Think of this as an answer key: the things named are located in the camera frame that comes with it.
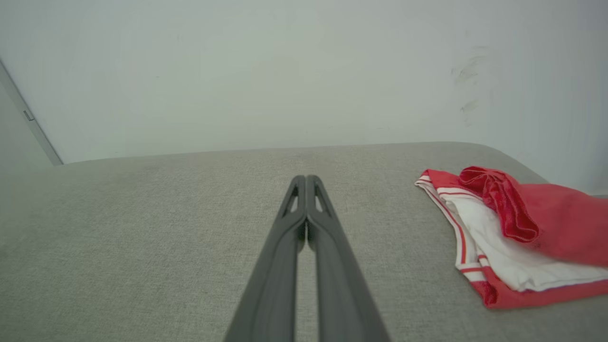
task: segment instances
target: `white stripe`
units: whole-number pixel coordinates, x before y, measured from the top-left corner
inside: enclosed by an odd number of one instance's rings
[[[433,190],[433,192],[435,192],[435,188],[433,187],[433,184],[431,184],[429,182],[418,180],[414,184],[416,184],[417,186],[423,185],[423,186],[429,187],[430,190]]]
[[[445,196],[447,194],[453,194],[455,192],[459,192],[459,193],[464,193],[464,194],[468,194],[470,196],[473,196],[473,197],[475,197],[478,200],[482,199],[481,197],[477,196],[476,194],[473,194],[472,192],[470,192],[468,190],[461,189],[459,187],[438,187],[437,188],[437,193],[439,193],[439,192],[441,192],[441,193],[445,192],[445,194],[441,194],[441,196]]]
[[[479,262],[467,262],[467,263],[461,263],[460,265],[456,266],[456,268],[458,268],[458,271],[462,271],[462,270],[466,270],[467,268],[480,268],[482,265]]]
[[[479,259],[479,263],[485,267],[485,266],[490,266],[490,262],[488,262],[487,258],[481,258]]]
[[[452,198],[470,198],[475,201],[483,202],[480,197],[468,195],[468,194],[441,194],[439,197],[444,201],[450,201]]]
[[[481,271],[467,272],[467,273],[463,273],[463,274],[465,275],[465,277],[467,279],[469,279],[470,282],[474,282],[474,281],[488,281],[486,279],[486,276]]]

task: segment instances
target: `gray fabric surface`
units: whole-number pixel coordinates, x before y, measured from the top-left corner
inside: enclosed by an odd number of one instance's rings
[[[394,341],[600,341],[608,296],[489,311],[454,230],[413,183],[502,169],[475,144],[207,152],[79,162],[0,208],[0,341],[219,341],[294,175],[317,174]],[[299,255],[297,339],[317,340],[314,254]]]

